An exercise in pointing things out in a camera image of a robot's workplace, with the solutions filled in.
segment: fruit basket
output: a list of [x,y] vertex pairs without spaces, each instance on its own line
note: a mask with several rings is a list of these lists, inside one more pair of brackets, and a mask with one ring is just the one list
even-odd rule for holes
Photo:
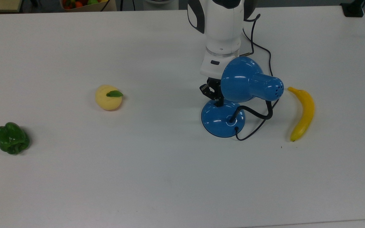
[[60,0],[60,3],[66,12],[97,12],[101,11],[108,1],[110,0]]

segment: green leaf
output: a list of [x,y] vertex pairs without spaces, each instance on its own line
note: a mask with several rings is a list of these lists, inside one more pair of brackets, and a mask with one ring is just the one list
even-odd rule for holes
[[107,93],[107,97],[122,97],[123,94],[119,92],[118,90],[113,90],[109,93]]

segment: lamp base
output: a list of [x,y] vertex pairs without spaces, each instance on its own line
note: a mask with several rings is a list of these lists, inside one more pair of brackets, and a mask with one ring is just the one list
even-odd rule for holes
[[232,123],[229,121],[239,103],[225,100],[222,106],[217,107],[215,102],[209,101],[202,109],[201,120],[205,129],[214,136],[222,138],[236,135],[235,127],[238,127],[239,133],[245,125],[245,113],[240,111]]

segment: blue desk lamp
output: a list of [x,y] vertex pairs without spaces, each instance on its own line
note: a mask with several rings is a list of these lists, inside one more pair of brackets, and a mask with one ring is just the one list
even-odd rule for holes
[[[263,74],[260,66],[251,58],[241,56],[233,59],[225,68],[220,81],[223,104],[209,101],[201,113],[201,120],[209,133],[218,137],[232,137],[245,125],[243,110],[249,111],[262,119],[272,117],[271,101],[281,97],[284,92],[283,82],[276,77]],[[268,115],[239,105],[254,97],[266,101]]]

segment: black stand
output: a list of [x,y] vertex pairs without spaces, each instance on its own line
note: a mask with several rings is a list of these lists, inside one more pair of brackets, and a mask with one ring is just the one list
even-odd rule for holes
[[340,3],[343,14],[346,17],[362,17],[364,15],[361,8],[363,2],[364,0],[355,0],[352,3]]

